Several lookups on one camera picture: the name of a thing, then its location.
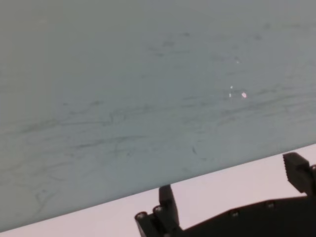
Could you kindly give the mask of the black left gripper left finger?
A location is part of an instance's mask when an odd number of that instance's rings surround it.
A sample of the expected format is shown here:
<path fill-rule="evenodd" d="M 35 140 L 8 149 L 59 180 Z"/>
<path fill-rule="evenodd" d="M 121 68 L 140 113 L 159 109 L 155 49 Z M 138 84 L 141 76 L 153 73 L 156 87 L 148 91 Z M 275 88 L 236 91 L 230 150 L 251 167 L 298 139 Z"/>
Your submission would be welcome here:
<path fill-rule="evenodd" d="M 178 210 L 170 185 L 158 190 L 159 205 L 151 213 L 139 212 L 134 219 L 141 237 L 183 237 Z"/>

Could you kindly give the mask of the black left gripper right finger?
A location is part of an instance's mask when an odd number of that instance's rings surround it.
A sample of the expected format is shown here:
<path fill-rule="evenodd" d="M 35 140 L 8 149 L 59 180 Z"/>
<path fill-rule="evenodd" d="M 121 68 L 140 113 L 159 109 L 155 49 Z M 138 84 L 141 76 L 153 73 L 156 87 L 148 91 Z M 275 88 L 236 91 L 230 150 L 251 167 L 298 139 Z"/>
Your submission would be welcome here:
<path fill-rule="evenodd" d="M 300 193 L 316 196 L 316 166 L 296 152 L 283 154 L 288 182 Z"/>

